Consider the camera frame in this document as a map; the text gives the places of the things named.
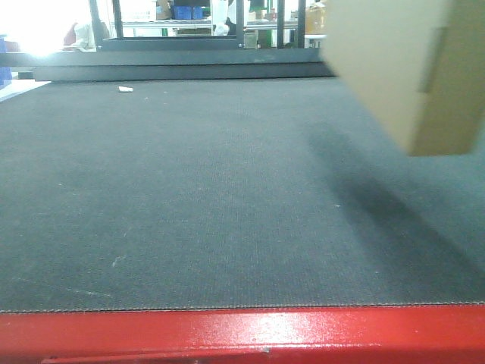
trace workbench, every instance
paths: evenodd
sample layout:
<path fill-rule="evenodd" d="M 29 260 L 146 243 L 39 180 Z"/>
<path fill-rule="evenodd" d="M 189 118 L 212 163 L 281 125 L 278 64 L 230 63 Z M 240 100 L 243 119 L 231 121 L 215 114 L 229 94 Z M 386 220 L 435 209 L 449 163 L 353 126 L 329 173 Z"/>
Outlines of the workbench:
<path fill-rule="evenodd" d="M 483 137 L 406 157 L 335 78 L 118 86 L 0 104 L 0 356 L 483 359 Z"/>

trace metal pole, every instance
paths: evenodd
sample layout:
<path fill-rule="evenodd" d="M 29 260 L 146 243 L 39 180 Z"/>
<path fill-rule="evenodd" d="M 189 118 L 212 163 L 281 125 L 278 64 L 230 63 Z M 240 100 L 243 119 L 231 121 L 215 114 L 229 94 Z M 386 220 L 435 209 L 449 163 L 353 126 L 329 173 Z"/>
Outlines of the metal pole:
<path fill-rule="evenodd" d="M 305 47 L 306 0 L 298 0 L 298 48 Z"/>
<path fill-rule="evenodd" d="M 116 37 L 123 39 L 123 20 L 121 18 L 121 6 L 120 0 L 113 0 L 113 13 L 114 13 L 114 28 L 116 29 Z"/>
<path fill-rule="evenodd" d="M 96 48 L 101 49 L 101 44 L 103 43 L 103 32 L 101 20 L 99 19 L 97 0 L 89 0 L 89 10 L 91 11 L 92 32 L 94 33 Z"/>
<path fill-rule="evenodd" d="M 236 38 L 238 47 L 244 49 L 244 1 L 236 1 Z"/>
<path fill-rule="evenodd" d="M 285 0 L 278 0 L 277 47 L 284 48 L 285 36 Z"/>

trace cardboard box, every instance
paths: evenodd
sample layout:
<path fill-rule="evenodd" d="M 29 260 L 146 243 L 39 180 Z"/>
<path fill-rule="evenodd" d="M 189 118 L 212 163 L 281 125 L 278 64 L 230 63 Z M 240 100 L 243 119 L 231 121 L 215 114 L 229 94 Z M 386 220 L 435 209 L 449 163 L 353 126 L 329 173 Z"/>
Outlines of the cardboard box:
<path fill-rule="evenodd" d="M 324 60 L 409 155 L 468 153 L 485 109 L 485 1 L 327 2 Z"/>
<path fill-rule="evenodd" d="M 157 0 L 157 20 L 171 19 L 172 14 L 168 0 Z"/>
<path fill-rule="evenodd" d="M 305 12 L 305 34 L 324 34 L 325 5 L 315 2 Z"/>

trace black metal frame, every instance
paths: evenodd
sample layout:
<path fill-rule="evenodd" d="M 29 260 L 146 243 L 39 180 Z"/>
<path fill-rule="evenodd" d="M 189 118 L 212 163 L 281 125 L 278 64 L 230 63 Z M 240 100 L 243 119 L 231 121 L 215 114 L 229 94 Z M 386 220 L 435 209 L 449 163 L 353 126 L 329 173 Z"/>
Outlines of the black metal frame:
<path fill-rule="evenodd" d="M 174 51 L 174 50 L 222 50 L 244 49 L 244 2 L 236 0 L 236 35 L 235 36 L 197 36 L 197 37 L 125 37 L 119 0 L 112 0 L 114 28 L 116 37 L 102 38 L 102 25 L 99 18 L 97 0 L 89 0 L 92 16 L 92 29 L 96 47 L 99 51 Z"/>
<path fill-rule="evenodd" d="M 277 47 L 284 48 L 284 17 L 285 0 L 278 1 L 277 16 Z M 116 37 L 102 38 L 102 25 L 99 18 L 97 0 L 89 0 L 92 15 L 92 28 L 95 41 L 100 51 L 164 51 L 164 50 L 203 50 L 203 49 L 244 49 L 244 0 L 236 0 L 236 36 L 214 37 L 158 37 L 158 38 L 129 38 L 124 36 L 120 0 L 112 0 L 114 13 L 114 28 Z M 298 48 L 305 47 L 305 0 L 298 3 Z"/>

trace conveyor belt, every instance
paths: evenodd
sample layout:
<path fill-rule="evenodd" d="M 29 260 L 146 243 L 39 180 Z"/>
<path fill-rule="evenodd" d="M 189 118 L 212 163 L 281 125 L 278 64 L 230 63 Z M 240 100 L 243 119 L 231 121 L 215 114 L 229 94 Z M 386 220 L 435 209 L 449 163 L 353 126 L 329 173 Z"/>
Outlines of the conveyor belt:
<path fill-rule="evenodd" d="M 0 103 L 0 310 L 485 302 L 485 150 L 409 158 L 338 79 Z"/>

